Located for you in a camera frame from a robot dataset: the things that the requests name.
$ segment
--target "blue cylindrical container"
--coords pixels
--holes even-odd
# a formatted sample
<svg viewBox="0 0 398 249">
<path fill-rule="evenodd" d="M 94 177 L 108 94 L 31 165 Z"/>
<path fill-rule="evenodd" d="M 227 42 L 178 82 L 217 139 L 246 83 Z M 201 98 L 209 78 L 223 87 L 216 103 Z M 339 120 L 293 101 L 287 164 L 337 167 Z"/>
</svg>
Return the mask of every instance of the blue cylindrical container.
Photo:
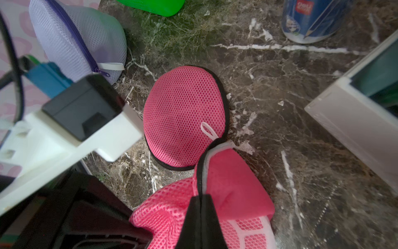
<svg viewBox="0 0 398 249">
<path fill-rule="evenodd" d="M 341 27 L 354 0 L 285 0 L 282 30 L 289 40 L 313 43 Z"/>
</svg>

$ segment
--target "red logo label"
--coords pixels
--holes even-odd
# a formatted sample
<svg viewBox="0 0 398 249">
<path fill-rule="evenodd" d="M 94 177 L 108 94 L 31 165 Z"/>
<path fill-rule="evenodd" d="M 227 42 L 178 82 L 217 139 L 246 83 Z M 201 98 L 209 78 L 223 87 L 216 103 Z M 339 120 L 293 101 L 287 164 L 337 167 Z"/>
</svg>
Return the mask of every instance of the red logo label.
<svg viewBox="0 0 398 249">
<path fill-rule="evenodd" d="M 297 0 L 296 11 L 304 15 L 309 15 L 311 14 L 313 6 L 314 2 L 306 0 Z"/>
</svg>

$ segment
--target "lavender mesh laundry bag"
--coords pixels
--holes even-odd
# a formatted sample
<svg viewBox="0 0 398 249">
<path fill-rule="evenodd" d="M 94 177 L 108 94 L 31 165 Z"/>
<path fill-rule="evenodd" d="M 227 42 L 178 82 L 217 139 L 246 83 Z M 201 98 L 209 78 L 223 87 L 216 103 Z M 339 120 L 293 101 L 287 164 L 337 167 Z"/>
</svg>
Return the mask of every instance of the lavender mesh laundry bag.
<svg viewBox="0 0 398 249">
<path fill-rule="evenodd" d="M 126 61 L 126 36 L 112 16 L 93 8 L 56 0 L 31 0 L 29 15 L 48 59 L 74 82 L 101 73 L 109 83 L 119 78 Z"/>
</svg>

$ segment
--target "black cable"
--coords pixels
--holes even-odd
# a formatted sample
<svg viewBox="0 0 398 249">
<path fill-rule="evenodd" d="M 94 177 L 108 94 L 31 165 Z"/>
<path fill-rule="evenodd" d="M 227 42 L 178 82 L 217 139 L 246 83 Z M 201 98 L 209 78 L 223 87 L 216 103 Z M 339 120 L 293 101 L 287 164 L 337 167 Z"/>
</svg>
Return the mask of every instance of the black cable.
<svg viewBox="0 0 398 249">
<path fill-rule="evenodd" d="M 22 120 L 23 112 L 25 108 L 25 101 L 23 97 L 23 86 L 21 79 L 21 69 L 19 67 L 17 55 L 15 54 L 14 45 L 11 41 L 10 33 L 8 32 L 6 23 L 3 19 L 3 16 L 0 13 L 0 32 L 3 37 L 4 45 L 7 49 L 8 58 L 10 60 L 11 68 L 12 68 L 12 79 L 15 83 L 15 93 L 16 93 L 16 103 L 17 103 L 17 112 L 14 117 L 14 123 Z"/>
</svg>

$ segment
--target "blue plastic clip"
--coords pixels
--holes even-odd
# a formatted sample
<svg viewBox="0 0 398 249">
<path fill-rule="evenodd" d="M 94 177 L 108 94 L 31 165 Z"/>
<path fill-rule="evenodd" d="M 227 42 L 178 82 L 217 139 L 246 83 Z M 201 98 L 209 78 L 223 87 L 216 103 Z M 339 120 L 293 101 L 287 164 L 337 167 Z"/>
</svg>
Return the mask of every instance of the blue plastic clip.
<svg viewBox="0 0 398 249">
<path fill-rule="evenodd" d="M 39 64 L 25 73 L 25 76 L 50 98 L 54 98 L 73 83 L 53 62 Z"/>
</svg>

